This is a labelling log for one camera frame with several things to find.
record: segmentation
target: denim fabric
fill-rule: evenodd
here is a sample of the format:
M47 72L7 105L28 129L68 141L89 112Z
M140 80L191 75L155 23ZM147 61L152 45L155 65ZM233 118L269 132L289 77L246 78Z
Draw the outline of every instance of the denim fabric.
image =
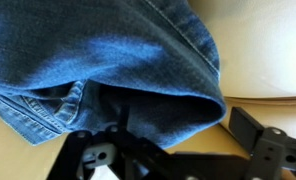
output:
M184 0L0 0L0 116L33 145L128 129L162 147L226 108L215 44Z

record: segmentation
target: beige surface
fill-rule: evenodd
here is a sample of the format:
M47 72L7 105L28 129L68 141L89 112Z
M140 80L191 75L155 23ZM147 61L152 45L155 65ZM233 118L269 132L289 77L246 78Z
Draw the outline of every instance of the beige surface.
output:
M218 46L225 96L296 96L296 0L189 2Z
M45 179L64 139L33 147L0 120L0 180Z

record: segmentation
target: stitching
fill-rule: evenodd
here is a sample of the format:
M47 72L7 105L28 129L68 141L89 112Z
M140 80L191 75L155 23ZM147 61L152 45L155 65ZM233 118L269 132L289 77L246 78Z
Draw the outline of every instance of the stitching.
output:
M206 63L216 72L216 75L219 76L218 70L210 63L209 59L201 53L198 48L187 38L184 33L161 11L159 10L151 1L144 0L147 4L149 4L152 8L154 8L160 16L162 16L186 41L187 43L201 56L205 59Z
M40 118L46 120L46 122L52 123L53 125L55 125L57 128L59 128L61 131L65 131L60 125L58 125L52 118L49 117L48 113L46 112L46 110L44 109L44 107L39 103L38 100L35 100L33 98L29 98L29 97L24 97L21 96L21 98L26 102L26 104L35 112L35 114L37 114Z
M87 80L77 81L77 83L79 83L79 86L77 87L78 88L78 96L79 97L76 100L76 102L74 102L74 104L76 104L76 105L74 106L73 113L71 113L70 117L66 121L68 124L71 123L71 121L74 119L74 117L78 113L79 106L80 106L80 101L81 101L82 96L83 96L83 90L85 88L86 82L87 82Z
M31 118L29 118L28 116L26 116L26 115L22 114L21 112L17 111L16 109L14 109L13 107L11 107L7 102L5 102L4 100L2 100L1 98L0 98L0 103L4 104L5 105L4 107L6 109L12 111L14 114L20 115L23 118L25 118L26 120L30 121L31 123L36 124L42 130L44 130L45 132L47 132L50 136L56 137L56 136L60 135L60 133L57 133L55 131L52 131L52 130L44 127L43 125L41 125L41 124L37 123L36 121L32 120ZM30 138L28 138L25 134L23 134L21 131L19 131L17 129L17 127L12 126L8 121L4 121L4 123L7 124L10 128L14 129L17 134L19 134L20 136L22 136L30 144L37 145L37 144L40 143L40 142L34 143L33 142L34 140L33 141L30 141L31 140Z

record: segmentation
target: black plastic part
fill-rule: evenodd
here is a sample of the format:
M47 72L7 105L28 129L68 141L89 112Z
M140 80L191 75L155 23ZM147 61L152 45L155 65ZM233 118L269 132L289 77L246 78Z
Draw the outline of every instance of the black plastic part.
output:
M87 144L91 141L92 134L88 131L70 133L62 146L60 153L48 175L47 180L79 180L77 177L78 166Z
M287 137L285 132L276 128L266 128L264 130L250 160L250 166L245 176L246 180L251 180L254 177L269 180L281 179L284 144Z
M144 180L185 180L188 177L199 180L241 179L248 166L246 159L232 155L169 155L149 140L138 139L123 128L114 132L108 129L107 133L110 141L125 158L136 159L149 170L149 173L142 178ZM116 174L127 169L126 167L120 169L120 166L117 166L119 169L115 169L113 166L114 164L110 167ZM127 175L123 174L120 179L127 179Z
M258 138L262 135L264 127L242 108L233 107L230 115L229 129L240 145L249 154L252 154L252 150Z
M296 139L288 137L285 144L282 167L296 171Z

